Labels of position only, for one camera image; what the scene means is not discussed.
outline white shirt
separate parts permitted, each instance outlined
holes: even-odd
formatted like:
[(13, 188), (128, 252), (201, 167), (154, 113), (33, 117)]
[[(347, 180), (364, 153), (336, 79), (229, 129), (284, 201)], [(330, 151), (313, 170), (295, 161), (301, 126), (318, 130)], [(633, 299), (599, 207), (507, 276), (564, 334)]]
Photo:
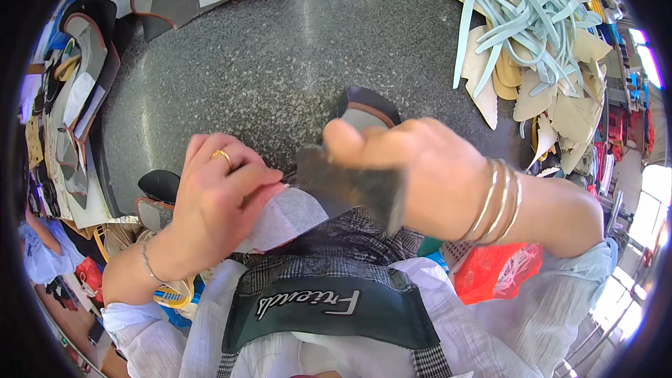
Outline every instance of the white shirt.
[[(446, 273), (428, 258), (393, 263), (420, 289), (453, 374), (473, 377), (550, 377), (576, 339), (576, 328), (613, 271), (600, 243), (576, 258), (544, 254), (540, 272), (513, 299), (464, 305)], [(233, 293), (245, 267), (225, 260), (215, 268), (185, 337), (154, 302), (111, 303), (105, 329), (128, 359), (132, 377), (214, 377)], [(412, 377), (410, 350), (364, 337), (282, 332), (250, 342), (233, 377), (314, 375)]]

